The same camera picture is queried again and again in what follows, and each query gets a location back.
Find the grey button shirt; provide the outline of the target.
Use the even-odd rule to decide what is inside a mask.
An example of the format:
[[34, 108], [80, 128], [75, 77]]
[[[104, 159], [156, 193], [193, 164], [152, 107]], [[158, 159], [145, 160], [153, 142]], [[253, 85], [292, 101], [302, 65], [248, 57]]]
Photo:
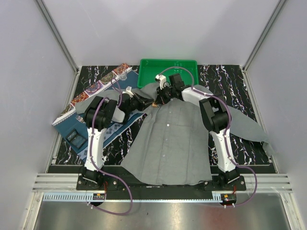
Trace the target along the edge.
[[[261, 142], [267, 155], [274, 154], [267, 134], [256, 121], [233, 107], [229, 111], [230, 135]], [[147, 116], [121, 167], [145, 184], [195, 185], [210, 180], [209, 131], [200, 108], [172, 99], [145, 112]]]

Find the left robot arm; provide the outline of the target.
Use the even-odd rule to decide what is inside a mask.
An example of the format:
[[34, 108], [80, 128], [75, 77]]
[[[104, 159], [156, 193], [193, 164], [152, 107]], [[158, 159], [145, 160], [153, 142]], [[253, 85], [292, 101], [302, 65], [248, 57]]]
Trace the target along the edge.
[[153, 102], [154, 99], [132, 92], [121, 94], [119, 102], [107, 97], [94, 97], [83, 114], [88, 131], [88, 149], [85, 165], [78, 177], [78, 190], [97, 190], [106, 184], [100, 170], [104, 165], [102, 150], [109, 125], [112, 122], [126, 124], [131, 112], [143, 111]]

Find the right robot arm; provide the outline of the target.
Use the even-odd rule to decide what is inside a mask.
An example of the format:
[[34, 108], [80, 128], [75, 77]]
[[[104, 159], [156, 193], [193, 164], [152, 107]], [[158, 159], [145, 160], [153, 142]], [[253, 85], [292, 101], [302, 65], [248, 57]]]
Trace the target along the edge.
[[171, 99], [177, 98], [200, 108], [202, 122], [213, 137], [218, 155], [220, 170], [218, 185], [224, 190], [235, 187], [240, 174], [231, 149], [230, 123], [232, 117], [226, 103], [212, 93], [185, 85], [180, 74], [169, 76], [169, 81], [166, 80], [166, 76], [158, 74], [155, 81], [159, 83], [156, 89], [156, 104], [166, 104]]

